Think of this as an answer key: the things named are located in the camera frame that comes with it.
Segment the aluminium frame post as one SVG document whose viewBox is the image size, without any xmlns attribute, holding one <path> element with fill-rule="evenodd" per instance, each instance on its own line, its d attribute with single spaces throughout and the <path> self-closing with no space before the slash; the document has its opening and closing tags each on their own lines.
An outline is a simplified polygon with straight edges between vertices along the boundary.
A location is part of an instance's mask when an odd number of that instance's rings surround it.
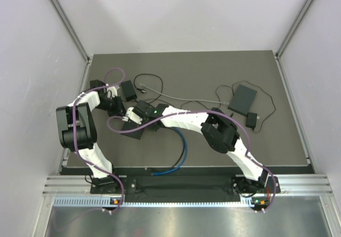
<svg viewBox="0 0 341 237">
<path fill-rule="evenodd" d="M 276 60 L 280 60 L 283 56 L 284 52 L 286 51 L 287 47 L 289 46 L 291 40 L 293 39 L 295 33 L 298 31 L 299 27 L 304 21 L 304 18 L 308 14 L 310 8 L 312 7 L 315 0 L 304 0 L 303 5 L 300 7 L 294 21 L 292 22 L 288 32 L 286 33 L 283 41 L 281 42 L 279 49 L 275 52 L 274 56 Z"/>
<path fill-rule="evenodd" d="M 62 5 L 60 4 L 59 0 L 49 0 L 52 7 L 54 8 L 58 18 L 62 22 L 65 30 L 67 31 L 69 37 L 71 38 L 72 42 L 74 43 L 75 47 L 77 48 L 78 52 L 80 53 L 81 57 L 85 62 L 90 61 L 90 56 L 87 54 L 84 46 L 82 45 L 78 35 L 76 34 L 69 18 L 67 17 Z"/>
</svg>

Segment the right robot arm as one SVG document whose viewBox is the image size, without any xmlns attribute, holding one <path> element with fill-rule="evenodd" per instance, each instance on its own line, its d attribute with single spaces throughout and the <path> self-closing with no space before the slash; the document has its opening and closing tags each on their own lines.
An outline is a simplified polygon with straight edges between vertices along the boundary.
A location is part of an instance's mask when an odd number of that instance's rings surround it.
<svg viewBox="0 0 341 237">
<path fill-rule="evenodd" d="M 243 193 L 261 192 L 276 178 L 251 154 L 251 139 L 244 127 L 218 108 L 211 110 L 183 110 L 167 104 L 156 107 L 140 101 L 126 113 L 129 120 L 138 126 L 161 125 L 181 128 L 201 134 L 214 151 L 226 154 L 242 170 L 246 187 L 238 187 Z"/>
</svg>

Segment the right aluminium frame post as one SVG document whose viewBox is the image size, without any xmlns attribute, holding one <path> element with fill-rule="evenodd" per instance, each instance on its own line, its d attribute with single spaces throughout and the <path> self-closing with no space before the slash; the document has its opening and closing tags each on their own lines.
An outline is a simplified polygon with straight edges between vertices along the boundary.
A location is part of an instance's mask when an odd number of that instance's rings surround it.
<svg viewBox="0 0 341 237">
<path fill-rule="evenodd" d="M 281 42 L 279 49 L 275 52 L 274 56 L 276 60 L 280 60 L 283 56 L 284 52 L 286 51 L 287 47 L 289 46 L 291 40 L 293 39 L 295 33 L 298 31 L 299 27 L 304 21 L 304 18 L 308 14 L 310 8 L 312 7 L 315 0 L 304 0 L 303 5 L 300 7 L 294 21 L 292 22 L 288 32 L 286 33 L 283 41 Z"/>
</svg>

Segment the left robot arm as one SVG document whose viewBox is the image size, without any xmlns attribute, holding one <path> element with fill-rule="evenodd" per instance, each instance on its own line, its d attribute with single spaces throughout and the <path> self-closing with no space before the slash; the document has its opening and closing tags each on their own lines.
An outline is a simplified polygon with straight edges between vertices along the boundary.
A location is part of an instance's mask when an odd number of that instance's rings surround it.
<svg viewBox="0 0 341 237">
<path fill-rule="evenodd" d="M 102 153 L 92 116 L 94 109 L 106 111 L 109 116 L 123 116 L 126 110 L 117 93 L 118 85 L 100 80 L 90 81 L 90 89 L 81 92 L 70 104 L 56 109 L 59 141 L 63 148 L 78 155 L 89 166 L 93 192 L 113 193 L 123 190 L 115 175 L 113 164 Z"/>
</svg>

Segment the aluminium front frame rail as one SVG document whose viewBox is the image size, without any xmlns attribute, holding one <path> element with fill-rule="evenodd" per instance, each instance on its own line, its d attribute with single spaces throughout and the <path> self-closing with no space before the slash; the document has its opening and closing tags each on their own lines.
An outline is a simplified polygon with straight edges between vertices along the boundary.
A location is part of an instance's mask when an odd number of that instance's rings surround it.
<svg viewBox="0 0 341 237">
<path fill-rule="evenodd" d="M 122 176 L 121 183 L 95 187 L 82 176 L 50 176 L 43 188 L 44 195 L 120 195 L 121 188 L 129 197 L 145 195 L 155 199 L 228 199 L 237 191 L 247 193 L 240 176 Z M 325 175 L 277 175 L 266 187 L 275 195 L 322 196 L 332 189 Z"/>
</svg>

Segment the left aluminium frame post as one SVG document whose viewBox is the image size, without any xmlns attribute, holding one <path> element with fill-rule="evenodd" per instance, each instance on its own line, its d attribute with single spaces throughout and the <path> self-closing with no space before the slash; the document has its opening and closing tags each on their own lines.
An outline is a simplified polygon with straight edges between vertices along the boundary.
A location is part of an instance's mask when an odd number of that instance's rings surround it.
<svg viewBox="0 0 341 237">
<path fill-rule="evenodd" d="M 71 38 L 72 42 L 74 43 L 75 47 L 77 48 L 78 52 L 80 53 L 81 57 L 85 62 L 90 61 L 90 56 L 87 54 L 84 46 L 82 45 L 78 35 L 76 34 L 69 18 L 67 17 L 62 5 L 60 4 L 59 0 L 49 0 L 52 7 L 54 8 L 58 18 L 62 22 L 65 30 L 67 31 L 69 37 Z"/>
</svg>

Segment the black network switch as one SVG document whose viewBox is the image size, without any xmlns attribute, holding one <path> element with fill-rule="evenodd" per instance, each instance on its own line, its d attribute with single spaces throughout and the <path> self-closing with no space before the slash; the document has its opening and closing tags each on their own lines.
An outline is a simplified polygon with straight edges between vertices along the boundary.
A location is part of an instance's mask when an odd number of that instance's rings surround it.
<svg viewBox="0 0 341 237">
<path fill-rule="evenodd" d="M 133 121 L 126 121 L 123 124 L 123 127 L 121 129 L 121 131 L 130 131 L 132 129 L 136 129 L 138 128 L 139 125 Z M 129 133 L 123 133 L 124 136 L 136 139 L 136 140 L 140 140 L 142 135 L 143 135 L 144 129 L 139 129 L 133 132 L 129 132 Z"/>
<path fill-rule="evenodd" d="M 244 85 L 239 85 L 230 101 L 228 109 L 246 117 L 250 112 L 256 94 L 256 90 Z"/>
</svg>

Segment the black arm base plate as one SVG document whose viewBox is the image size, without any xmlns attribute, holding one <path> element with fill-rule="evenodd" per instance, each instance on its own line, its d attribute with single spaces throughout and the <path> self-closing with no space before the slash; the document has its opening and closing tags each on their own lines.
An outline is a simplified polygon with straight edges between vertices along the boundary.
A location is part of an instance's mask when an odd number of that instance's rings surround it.
<svg viewBox="0 0 341 237">
<path fill-rule="evenodd" d="M 277 187 L 268 180 L 266 188 L 255 193 L 243 193 L 238 187 L 246 187 L 243 174 L 235 168 L 197 168 L 180 169 L 179 171 L 158 175 L 157 173 L 130 172 L 119 179 L 123 184 L 123 192 L 128 201 L 142 200 L 191 200 L 191 199 L 222 199 L 236 198 L 240 194 L 249 197 L 255 194 L 280 193 L 280 185 L 276 178 Z M 91 185 L 92 194 L 119 194 L 116 192 L 93 192 L 91 176 L 85 177 Z"/>
</svg>

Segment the black power adapter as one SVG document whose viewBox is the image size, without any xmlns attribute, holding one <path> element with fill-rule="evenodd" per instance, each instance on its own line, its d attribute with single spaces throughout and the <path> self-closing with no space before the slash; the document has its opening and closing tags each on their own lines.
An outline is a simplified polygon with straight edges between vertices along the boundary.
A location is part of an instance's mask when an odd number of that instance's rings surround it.
<svg viewBox="0 0 341 237">
<path fill-rule="evenodd" d="M 254 130 L 257 125 L 257 113 L 249 112 L 246 116 L 246 127 L 251 128 Z"/>
<path fill-rule="evenodd" d="M 130 80 L 122 82 L 121 88 L 127 102 L 134 101 L 137 99 L 137 94 L 135 92 L 133 83 Z"/>
</svg>

